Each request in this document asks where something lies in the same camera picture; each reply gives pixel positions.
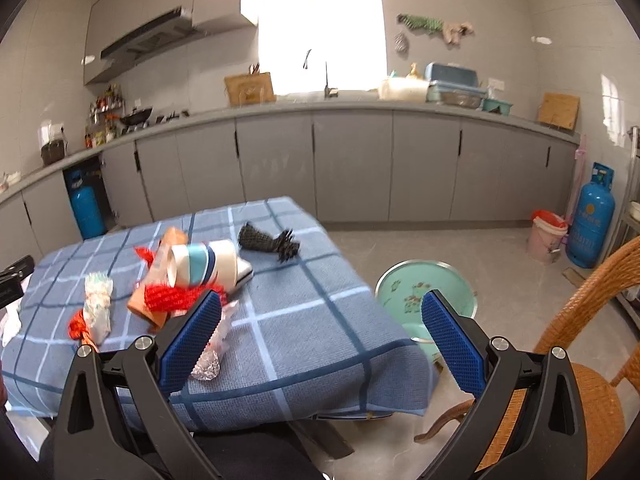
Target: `wicker chair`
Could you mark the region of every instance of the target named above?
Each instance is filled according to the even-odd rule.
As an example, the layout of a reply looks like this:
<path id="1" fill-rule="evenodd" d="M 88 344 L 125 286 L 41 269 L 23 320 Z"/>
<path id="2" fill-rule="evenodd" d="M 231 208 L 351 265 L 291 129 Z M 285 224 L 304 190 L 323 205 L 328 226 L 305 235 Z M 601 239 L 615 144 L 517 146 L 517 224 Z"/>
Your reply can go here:
<path id="1" fill-rule="evenodd" d="M 598 311 L 617 294 L 640 284 L 640 237 L 620 247 L 585 280 L 564 308 L 546 328 L 534 352 L 546 354 L 554 346 L 567 348 Z M 580 391 L 587 429 L 588 467 L 591 478 L 609 459 L 625 433 L 625 421 L 615 387 L 627 379 L 640 394 L 640 344 L 610 382 L 586 366 L 573 363 L 575 379 Z M 524 390 L 517 390 L 489 449 L 478 470 L 498 461 L 524 401 Z M 416 442 L 424 442 L 436 435 L 451 420 L 461 422 L 474 400 L 468 400 L 447 410 L 427 433 L 417 435 Z"/>

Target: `wall outlet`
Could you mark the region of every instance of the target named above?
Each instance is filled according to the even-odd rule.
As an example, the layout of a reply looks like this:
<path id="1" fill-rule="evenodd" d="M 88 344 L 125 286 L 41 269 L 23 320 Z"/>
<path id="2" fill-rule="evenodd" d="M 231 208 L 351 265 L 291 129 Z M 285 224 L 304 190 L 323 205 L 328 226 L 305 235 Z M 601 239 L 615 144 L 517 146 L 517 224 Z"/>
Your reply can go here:
<path id="1" fill-rule="evenodd" d="M 504 81 L 500 81 L 499 79 L 494 79 L 492 77 L 489 78 L 489 84 L 491 88 L 495 88 L 496 90 L 500 90 L 504 92 Z"/>

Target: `countertop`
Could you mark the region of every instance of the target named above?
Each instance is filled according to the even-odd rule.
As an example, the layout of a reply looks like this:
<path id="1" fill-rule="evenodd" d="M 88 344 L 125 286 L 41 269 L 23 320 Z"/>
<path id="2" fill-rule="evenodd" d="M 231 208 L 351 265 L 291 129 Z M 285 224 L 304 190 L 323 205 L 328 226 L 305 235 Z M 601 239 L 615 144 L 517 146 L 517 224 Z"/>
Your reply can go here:
<path id="1" fill-rule="evenodd" d="M 475 119 L 481 121 L 489 121 L 497 124 L 504 124 L 506 126 L 514 126 L 523 130 L 529 130 L 538 134 L 547 135 L 556 139 L 566 140 L 572 144 L 580 143 L 580 135 L 576 133 L 565 133 L 541 126 L 540 124 L 533 123 L 518 117 L 502 116 L 498 114 L 490 114 L 478 110 L 470 110 L 469 108 L 459 108 L 455 106 L 446 106 L 439 104 L 414 104 L 402 101 L 381 101 L 377 99 L 365 99 L 365 100 L 321 100 L 321 101 L 308 101 L 308 100 L 290 100 L 282 99 L 275 103 L 263 104 L 263 105 L 251 105 L 237 108 L 220 108 L 218 110 L 212 110 L 210 112 L 203 112 L 200 114 L 194 114 L 187 118 L 180 118 L 168 123 L 162 123 L 145 128 L 140 132 L 125 135 L 119 139 L 112 140 L 109 144 L 103 144 L 96 148 L 89 150 L 82 150 L 81 152 L 74 153 L 66 156 L 62 160 L 42 168 L 41 170 L 34 171 L 33 173 L 25 175 L 20 182 L 17 182 L 13 186 L 0 193 L 0 204 L 5 200 L 8 200 L 21 190 L 32 186 L 37 181 L 53 174 L 57 171 L 65 170 L 71 166 L 82 162 L 92 156 L 96 156 L 104 150 L 115 148 L 126 142 L 134 142 L 139 139 L 146 139 L 157 134 L 165 132 L 171 132 L 174 130 L 180 130 L 182 128 L 188 128 L 190 126 L 199 126 L 200 124 L 214 123 L 217 121 L 225 121 L 229 119 L 252 117 L 265 114 L 284 113 L 284 112 L 313 112 L 320 110 L 398 110 L 407 112 L 423 112 L 429 114 L 441 114 L 453 117 L 461 117 L 468 119 Z"/>

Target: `faucet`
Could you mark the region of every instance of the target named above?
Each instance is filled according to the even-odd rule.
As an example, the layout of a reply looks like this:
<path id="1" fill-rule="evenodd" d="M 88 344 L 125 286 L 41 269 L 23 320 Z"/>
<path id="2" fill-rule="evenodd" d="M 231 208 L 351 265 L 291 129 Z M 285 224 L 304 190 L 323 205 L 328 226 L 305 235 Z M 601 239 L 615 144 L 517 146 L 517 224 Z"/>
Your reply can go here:
<path id="1" fill-rule="evenodd" d="M 309 69 L 309 65 L 308 65 L 309 54 L 311 54 L 311 49 L 306 51 L 305 62 L 302 64 L 302 68 L 304 70 Z M 324 98 L 328 99 L 329 97 L 338 97 L 338 89 L 330 88 L 329 86 L 329 68 L 326 61 L 324 62 L 324 77 L 325 77 Z"/>

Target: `blue plaid tablecloth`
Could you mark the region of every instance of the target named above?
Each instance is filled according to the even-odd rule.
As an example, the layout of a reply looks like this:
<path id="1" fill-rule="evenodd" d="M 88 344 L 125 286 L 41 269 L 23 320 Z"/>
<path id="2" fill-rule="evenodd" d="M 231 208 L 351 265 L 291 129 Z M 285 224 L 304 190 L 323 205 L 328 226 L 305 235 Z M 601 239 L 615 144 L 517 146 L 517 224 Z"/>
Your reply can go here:
<path id="1" fill-rule="evenodd" d="M 133 247 L 154 250 L 170 226 L 193 242 L 237 241 L 247 221 L 272 235 L 293 229 L 300 254 L 280 264 L 274 254 L 240 252 L 254 277 L 233 298 L 241 305 L 220 374 L 212 381 L 190 379 L 170 397 L 187 428 L 233 430 L 370 411 L 423 414 L 437 381 L 433 365 L 377 304 L 327 232 L 289 198 L 206 210 L 48 254 L 22 300 L 22 330 L 1 355 L 13 409 L 57 413 L 77 347 L 68 322 L 82 307 L 89 272 L 107 272 L 114 283 L 111 334 L 100 349 L 126 348 L 148 331 L 148 322 L 126 307 L 146 269 Z M 137 426 L 128 390 L 120 399 Z"/>

